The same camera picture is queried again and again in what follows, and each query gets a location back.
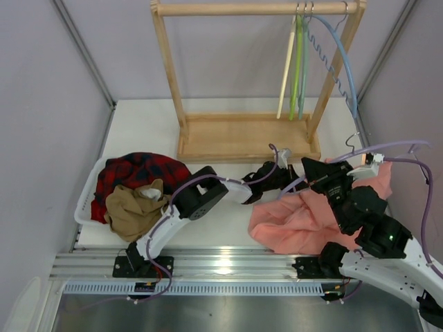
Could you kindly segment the purple clothes hanger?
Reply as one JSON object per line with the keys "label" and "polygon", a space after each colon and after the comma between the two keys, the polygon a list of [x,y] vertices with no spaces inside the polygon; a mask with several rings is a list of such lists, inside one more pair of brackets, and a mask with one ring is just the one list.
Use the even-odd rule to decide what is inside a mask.
{"label": "purple clothes hanger", "polygon": [[[382,143],[378,145],[372,145],[369,147],[364,147],[358,150],[352,150],[351,152],[348,152],[346,154],[343,154],[342,156],[338,156],[334,159],[329,159],[328,163],[339,163],[344,160],[348,160],[350,158],[353,158],[355,156],[363,155],[370,152],[380,152],[382,149],[387,149],[389,147],[396,147],[396,146],[402,146],[402,145],[409,145],[411,151],[415,151],[418,145],[425,145],[429,148],[432,147],[432,144],[429,141],[426,140],[401,140],[401,141],[395,141],[395,142],[388,142],[388,143]],[[294,180],[290,184],[288,184],[281,192],[279,193],[277,199],[280,200],[291,188],[294,188],[297,184],[301,183],[302,180],[304,180],[304,177],[299,178],[298,180]]]}

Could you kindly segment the pink skirt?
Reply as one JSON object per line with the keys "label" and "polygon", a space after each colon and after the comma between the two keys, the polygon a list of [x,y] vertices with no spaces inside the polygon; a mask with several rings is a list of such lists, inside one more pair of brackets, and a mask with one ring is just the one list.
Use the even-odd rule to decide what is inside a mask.
{"label": "pink skirt", "polygon": [[328,242],[356,250],[359,232],[339,230],[327,198],[312,190],[253,206],[248,233],[276,254],[318,255]]}

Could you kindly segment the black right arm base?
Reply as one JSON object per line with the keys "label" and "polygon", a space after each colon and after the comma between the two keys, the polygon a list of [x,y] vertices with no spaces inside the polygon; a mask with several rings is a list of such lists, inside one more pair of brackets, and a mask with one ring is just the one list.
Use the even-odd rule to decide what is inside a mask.
{"label": "black right arm base", "polygon": [[291,267],[299,279],[328,279],[334,276],[319,256],[296,257]]}

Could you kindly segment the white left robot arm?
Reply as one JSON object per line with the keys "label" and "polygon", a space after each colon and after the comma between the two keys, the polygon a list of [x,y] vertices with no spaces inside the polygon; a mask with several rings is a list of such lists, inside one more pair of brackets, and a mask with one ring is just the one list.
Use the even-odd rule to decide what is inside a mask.
{"label": "white left robot arm", "polygon": [[183,226],[209,213],[222,199],[251,205],[263,193],[282,190],[298,178],[292,165],[273,161],[265,162],[241,180],[223,178],[211,166],[203,167],[174,192],[153,228],[129,244],[125,251],[129,273],[137,277],[156,273],[159,277],[161,271],[168,269],[157,258],[167,242]]}

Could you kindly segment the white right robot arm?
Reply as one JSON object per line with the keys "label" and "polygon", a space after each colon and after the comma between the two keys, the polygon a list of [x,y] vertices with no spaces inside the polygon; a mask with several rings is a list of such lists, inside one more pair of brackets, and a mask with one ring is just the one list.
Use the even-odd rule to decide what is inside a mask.
{"label": "white right robot arm", "polygon": [[319,268],[329,278],[350,277],[390,293],[416,308],[429,324],[442,328],[440,263],[423,241],[385,213],[387,202],[372,187],[352,185],[375,174],[384,161],[383,154],[370,154],[365,165],[353,168],[346,161],[302,158],[308,185],[326,196],[341,233],[355,234],[356,244],[370,255],[365,258],[328,242],[318,257]]}

